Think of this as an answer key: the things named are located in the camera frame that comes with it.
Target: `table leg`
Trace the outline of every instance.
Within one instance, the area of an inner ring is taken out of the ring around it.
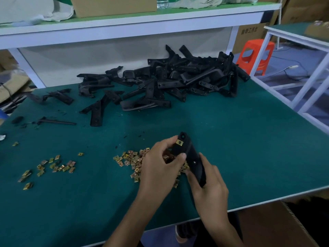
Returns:
[[[327,55],[324,57],[322,62],[315,69],[313,74],[310,76],[310,78],[307,80],[305,85],[302,87],[302,89],[298,92],[298,94],[295,96],[295,98],[291,102],[290,107],[292,109],[294,109],[295,106],[301,101],[301,99],[304,97],[304,95],[307,93],[307,91],[309,91],[310,88],[314,85],[316,80],[319,78],[320,74],[327,68],[328,65],[329,65],[329,53],[327,53]]]
[[[255,73],[256,73],[256,70],[259,66],[259,63],[261,62],[261,58],[265,52],[265,49],[267,47],[267,45],[269,44],[269,40],[271,38],[271,34],[269,32],[267,32],[266,36],[265,36],[265,39],[263,41],[263,44],[261,45],[261,49],[257,55],[257,58],[256,58],[256,62],[254,64],[254,66],[252,67],[252,70],[250,72],[250,76],[255,76]]]
[[[314,94],[305,102],[298,113],[305,113],[307,110],[320,98],[320,96],[329,87],[329,76],[324,80],[324,82],[319,86],[319,88],[314,92]]]
[[[19,64],[19,67],[25,71],[27,76],[30,77],[30,79],[33,81],[34,85],[36,85],[37,88],[46,87],[18,48],[10,48],[8,50]]]
[[[225,53],[227,55],[229,55],[233,51],[233,47],[234,47],[234,43],[235,43],[235,39],[236,39],[236,36],[237,36],[237,32],[239,30],[239,27],[240,26],[233,26],[232,27],[230,39],[228,41],[226,51],[225,51]]]

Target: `white table frame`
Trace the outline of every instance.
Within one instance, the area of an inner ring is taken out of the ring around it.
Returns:
[[[280,3],[174,14],[123,17],[0,29],[0,49],[8,49],[38,88],[46,87],[19,48],[151,34],[232,27],[226,53],[232,51],[239,26],[260,23],[265,11]]]
[[[296,105],[305,96],[307,91],[309,91],[310,88],[312,86],[314,86],[315,83],[319,83],[319,82],[322,83],[319,86],[319,88],[314,92],[314,94],[308,99],[308,101],[302,106],[302,108],[298,111],[298,113],[302,117],[307,119],[310,123],[312,123],[319,129],[321,129],[325,133],[329,134],[329,126],[325,125],[324,123],[322,123],[321,121],[319,121],[318,119],[314,118],[313,116],[311,116],[310,114],[307,113],[307,110],[319,99],[319,97],[329,87],[329,76],[324,81],[318,80],[319,76],[329,66],[329,42],[320,41],[320,40],[305,37],[305,36],[300,36],[297,34],[289,33],[289,32],[283,31],[283,30],[278,30],[275,28],[267,27],[267,26],[265,26],[264,28],[266,28],[268,31],[267,31],[266,37],[264,39],[264,42],[261,46],[260,52],[256,58],[256,62],[250,73],[252,80],[254,82],[256,82],[257,84],[259,84],[264,89],[266,89],[268,92],[270,92],[272,95],[277,97],[279,100],[281,100],[283,103],[285,103],[287,106],[289,106],[292,109],[294,109],[296,107]],[[294,42],[300,43],[305,46],[316,48],[316,49],[326,52],[327,54],[306,82],[303,82],[303,83],[296,82],[296,83],[291,83],[291,84],[286,84],[286,85],[270,87],[267,84],[265,84],[264,82],[262,82],[260,79],[258,79],[255,76],[255,73],[256,73],[257,67],[261,61],[261,58],[265,52],[266,46],[268,45],[268,43],[270,41],[271,36],[281,37],[281,38],[287,39],[289,41],[294,41]],[[288,89],[288,88],[292,88],[292,87],[301,87],[301,86],[302,86],[302,89],[298,92],[298,94],[294,97],[294,99],[292,101],[290,101],[289,99],[287,99],[286,97],[281,95],[279,92],[277,92],[277,90]]]

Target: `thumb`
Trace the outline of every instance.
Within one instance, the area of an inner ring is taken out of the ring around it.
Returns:
[[[192,190],[192,194],[194,196],[202,188],[199,185],[199,182],[196,179],[195,175],[189,169],[186,169],[185,170],[185,174],[187,175],[187,180],[188,180],[188,182],[190,184],[190,187],[191,187],[191,190]]]
[[[179,169],[183,166],[185,160],[186,153],[181,153],[169,165],[171,165],[174,169],[177,169],[178,172]]]

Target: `plastic water bottle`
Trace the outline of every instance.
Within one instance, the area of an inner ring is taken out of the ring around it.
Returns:
[[[169,0],[157,0],[158,9],[165,9],[169,6]]]

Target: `right hand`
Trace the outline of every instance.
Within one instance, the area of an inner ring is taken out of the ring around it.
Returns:
[[[199,155],[206,172],[206,184],[201,188],[190,170],[186,170],[186,175],[196,210],[207,231],[212,233],[230,225],[227,216],[228,189],[217,166],[212,166],[202,153]]]

